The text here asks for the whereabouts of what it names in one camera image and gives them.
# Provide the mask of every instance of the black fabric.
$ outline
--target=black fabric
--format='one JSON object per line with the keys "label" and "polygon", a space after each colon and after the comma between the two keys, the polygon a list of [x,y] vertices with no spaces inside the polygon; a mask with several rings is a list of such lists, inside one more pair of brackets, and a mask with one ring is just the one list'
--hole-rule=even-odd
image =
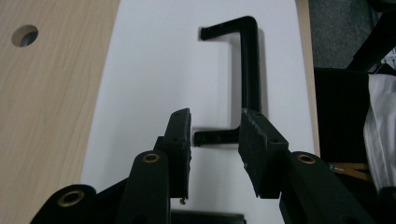
{"label": "black fabric", "polygon": [[368,74],[315,69],[320,157],[364,162],[363,127],[370,104]]}

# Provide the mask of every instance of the wooden desk surface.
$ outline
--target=wooden desk surface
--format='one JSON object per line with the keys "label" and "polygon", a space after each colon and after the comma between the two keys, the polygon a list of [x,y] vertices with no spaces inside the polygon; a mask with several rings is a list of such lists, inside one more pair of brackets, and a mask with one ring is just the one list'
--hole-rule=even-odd
{"label": "wooden desk surface", "polygon": [[[30,222],[53,192],[78,183],[118,4],[0,3],[0,223]],[[318,133],[308,1],[296,4]],[[38,37],[16,47],[12,36],[26,24]]]}

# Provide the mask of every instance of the gray fabric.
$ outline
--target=gray fabric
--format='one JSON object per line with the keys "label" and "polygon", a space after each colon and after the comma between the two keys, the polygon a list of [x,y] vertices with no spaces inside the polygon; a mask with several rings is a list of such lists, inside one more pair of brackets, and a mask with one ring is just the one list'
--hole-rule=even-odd
{"label": "gray fabric", "polygon": [[365,0],[309,0],[315,67],[347,68],[373,30]]}

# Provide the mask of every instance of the white object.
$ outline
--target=white object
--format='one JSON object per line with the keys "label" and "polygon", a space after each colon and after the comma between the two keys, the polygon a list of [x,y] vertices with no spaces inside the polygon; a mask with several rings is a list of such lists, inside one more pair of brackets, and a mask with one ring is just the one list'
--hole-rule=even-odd
{"label": "white object", "polygon": [[396,77],[369,76],[364,142],[375,187],[396,187]]}
{"label": "white object", "polygon": [[[240,120],[239,35],[209,41],[199,28],[252,16],[259,26],[263,113],[290,142],[314,153],[295,0],[121,1],[98,93],[81,183],[106,189],[152,150],[170,115],[191,110],[192,131]],[[191,148],[190,198],[173,209],[236,213],[284,223],[279,200],[255,197],[237,145]]]}

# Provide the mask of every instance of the brass ring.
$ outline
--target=brass ring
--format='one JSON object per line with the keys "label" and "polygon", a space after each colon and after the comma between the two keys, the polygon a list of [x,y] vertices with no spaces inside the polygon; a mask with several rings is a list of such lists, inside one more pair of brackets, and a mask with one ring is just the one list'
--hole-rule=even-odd
{"label": "brass ring", "polygon": [[309,155],[305,155],[305,154],[298,155],[297,159],[299,161],[302,161],[303,163],[306,163],[306,164],[314,164],[315,162],[317,162],[314,158],[312,158]]}
{"label": "brass ring", "polygon": [[75,189],[72,191],[67,192],[66,194],[62,195],[62,197],[58,200],[58,205],[61,207],[70,207],[79,203],[84,198],[84,191],[81,189]]}
{"label": "brass ring", "polygon": [[160,155],[155,154],[155,153],[150,153],[148,155],[146,155],[145,157],[143,157],[143,161],[147,162],[147,163],[153,163],[156,162],[160,159]]}

